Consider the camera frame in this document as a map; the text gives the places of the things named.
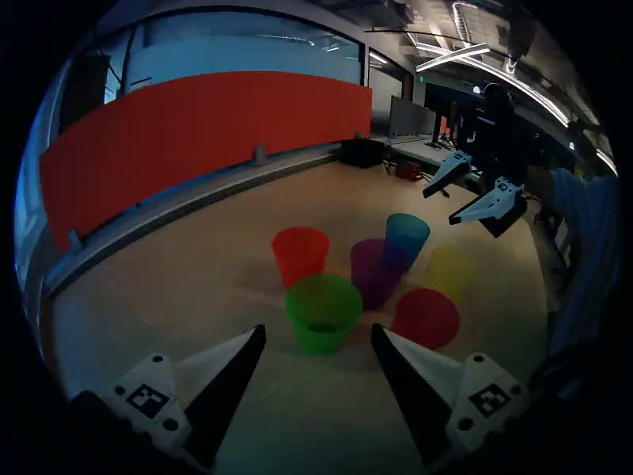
red cup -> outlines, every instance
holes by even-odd
[[[271,245],[286,289],[306,276],[322,273],[330,249],[325,233],[302,226],[278,232]]]
[[[404,294],[396,306],[391,330],[434,350],[449,343],[460,328],[460,314],[453,302],[431,289]]]

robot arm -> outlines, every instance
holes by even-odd
[[[111,428],[104,442],[116,444],[111,457],[131,472],[211,473],[265,344],[266,330],[257,325],[181,361],[154,353],[107,389],[80,393],[70,407],[77,420],[98,415]]]
[[[484,173],[498,175],[495,186],[485,195],[475,198],[450,215],[449,223],[479,220],[495,238],[498,238],[525,213],[527,202],[522,196],[525,178],[517,179],[514,173],[511,174],[513,179],[504,176],[499,172],[500,167],[496,161],[475,159],[473,155],[457,150],[443,161],[438,172],[424,189],[423,196],[428,198],[449,183],[470,173],[473,165]]]
[[[379,324],[371,343],[429,472],[505,433],[529,405],[527,388],[487,355],[458,363]]]

table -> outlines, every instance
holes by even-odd
[[[54,302],[52,338],[72,397],[109,385],[151,352],[182,359],[255,324],[262,354],[218,452],[216,474],[419,473],[420,461],[370,345],[397,299],[417,287],[430,251],[450,245],[479,269],[458,302],[461,329],[442,352],[485,352],[525,381],[545,356],[545,290],[525,221],[499,239],[479,223],[448,224],[474,195],[422,197],[422,182],[382,167],[340,163],[295,173],[203,208],[156,230],[86,272]],[[288,226],[330,238],[327,272],[349,277],[352,245],[385,234],[395,212],[431,228],[416,264],[384,309],[365,313],[344,348],[303,354],[284,312],[285,289],[270,243]]]

wall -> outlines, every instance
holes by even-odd
[[[61,252],[168,188],[269,154],[370,132],[371,90],[307,74],[200,74],[92,111],[40,159],[44,206]]]
[[[402,97],[402,82],[375,68],[370,68],[370,88],[372,89],[372,135],[388,135],[391,97]]]
[[[40,155],[57,138],[59,111],[70,60],[54,77],[37,110],[22,154],[13,216],[15,266],[18,280],[25,288],[28,266],[36,243],[46,226],[46,213],[40,188]]]
[[[285,71],[359,84],[360,63],[318,48],[262,38],[212,36],[150,46],[130,55],[127,86],[147,77],[152,84],[195,74]]]

ceiling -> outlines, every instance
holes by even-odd
[[[476,56],[490,67],[512,69],[514,77],[552,101],[582,128],[600,132],[600,124],[574,65],[545,27],[514,0],[313,0],[367,31],[401,36],[400,52],[415,64],[437,54],[419,50],[403,31],[417,32],[414,41],[447,50],[486,43],[491,52]],[[467,82],[481,84],[490,74],[460,63],[439,69]]]

